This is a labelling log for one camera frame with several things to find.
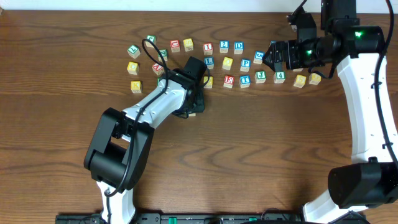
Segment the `red E block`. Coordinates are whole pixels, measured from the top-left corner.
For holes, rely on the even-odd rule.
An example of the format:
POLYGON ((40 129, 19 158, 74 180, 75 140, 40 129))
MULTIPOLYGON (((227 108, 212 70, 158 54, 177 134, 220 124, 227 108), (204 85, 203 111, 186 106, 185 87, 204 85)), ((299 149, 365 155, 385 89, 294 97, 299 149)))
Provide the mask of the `red E block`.
POLYGON ((226 75, 226 76, 224 77, 223 86, 224 86, 225 88, 232 88, 233 85, 234 85, 234 80, 235 80, 235 78, 234 78, 233 76, 231 76, 231 75, 226 75))

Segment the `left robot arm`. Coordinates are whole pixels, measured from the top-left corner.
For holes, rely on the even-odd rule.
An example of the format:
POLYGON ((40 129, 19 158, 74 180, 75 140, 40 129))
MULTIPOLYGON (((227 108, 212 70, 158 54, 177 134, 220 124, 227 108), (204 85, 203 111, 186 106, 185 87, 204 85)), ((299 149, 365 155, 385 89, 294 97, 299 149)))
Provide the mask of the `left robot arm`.
POLYGON ((103 112, 84 159, 101 191, 101 223, 132 222, 133 190, 146 167, 155 129, 171 114, 187 119, 203 112, 201 81, 209 76, 205 63, 190 57, 183 69, 167 70, 140 102, 103 112))

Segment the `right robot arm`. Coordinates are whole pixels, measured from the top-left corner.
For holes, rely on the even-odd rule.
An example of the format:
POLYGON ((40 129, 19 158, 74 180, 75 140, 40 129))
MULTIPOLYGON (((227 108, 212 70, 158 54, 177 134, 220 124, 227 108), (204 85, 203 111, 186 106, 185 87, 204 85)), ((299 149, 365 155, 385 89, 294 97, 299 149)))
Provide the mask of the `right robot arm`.
POLYGON ((397 130, 386 83, 391 32, 363 26, 355 1, 322 1, 321 23, 303 6, 287 16, 294 40, 273 41, 262 62, 275 73, 330 65, 345 91, 351 164, 332 169, 328 188, 302 208, 303 223, 366 220, 362 211, 397 200, 397 130))

